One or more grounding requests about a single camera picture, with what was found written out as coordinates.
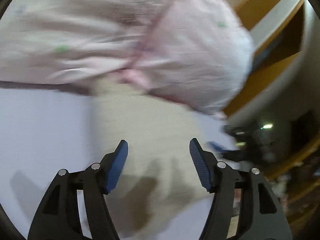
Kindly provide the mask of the beige cable-knit sweater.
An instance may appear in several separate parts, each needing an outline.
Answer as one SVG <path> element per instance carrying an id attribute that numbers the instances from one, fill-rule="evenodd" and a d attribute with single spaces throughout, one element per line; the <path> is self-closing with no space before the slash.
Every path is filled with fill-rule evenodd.
<path id="1" fill-rule="evenodd" d="M 184 106 L 145 95 L 127 84 L 93 85 L 97 137 L 105 153 L 126 140 L 129 153 L 107 196 L 122 239 L 198 239 L 211 195 L 201 186 L 189 153 L 205 139 Z"/>

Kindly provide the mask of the pink floral pillow right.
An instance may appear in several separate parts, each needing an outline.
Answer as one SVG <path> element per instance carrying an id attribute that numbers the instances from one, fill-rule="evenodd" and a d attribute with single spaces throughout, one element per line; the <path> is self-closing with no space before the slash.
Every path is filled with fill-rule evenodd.
<path id="1" fill-rule="evenodd" d="M 120 76 L 153 96 L 222 118 L 253 55 L 251 35 L 226 0 L 169 0 Z"/>

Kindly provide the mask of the pink floral pillow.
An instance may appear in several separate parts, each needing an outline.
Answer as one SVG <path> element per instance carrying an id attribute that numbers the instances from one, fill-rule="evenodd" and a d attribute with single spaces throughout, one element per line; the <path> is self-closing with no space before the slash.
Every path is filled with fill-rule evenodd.
<path id="1" fill-rule="evenodd" d="M 12 0 L 1 18 L 1 80 L 59 85 L 124 68 L 170 0 Z"/>
<path id="2" fill-rule="evenodd" d="M 153 96 L 222 118 L 253 55 L 251 35 L 226 0 L 169 0 L 120 76 Z"/>

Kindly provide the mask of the pink floral pillow left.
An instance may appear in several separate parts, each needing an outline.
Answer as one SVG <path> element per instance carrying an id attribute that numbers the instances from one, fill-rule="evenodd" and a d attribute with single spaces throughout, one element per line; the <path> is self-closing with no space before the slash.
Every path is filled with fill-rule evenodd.
<path id="1" fill-rule="evenodd" d="M 12 0 L 1 18 L 1 80 L 59 85 L 124 68 L 170 0 Z"/>

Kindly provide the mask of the wooden door frame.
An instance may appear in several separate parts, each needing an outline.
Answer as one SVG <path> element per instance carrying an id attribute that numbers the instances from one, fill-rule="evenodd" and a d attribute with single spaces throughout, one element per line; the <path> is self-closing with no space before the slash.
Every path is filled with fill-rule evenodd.
<path id="1" fill-rule="evenodd" d="M 236 13 L 254 41 L 254 63 L 241 92 L 224 109 L 229 117 L 253 113 L 277 91 L 280 77 L 299 57 L 304 0 L 242 0 Z"/>

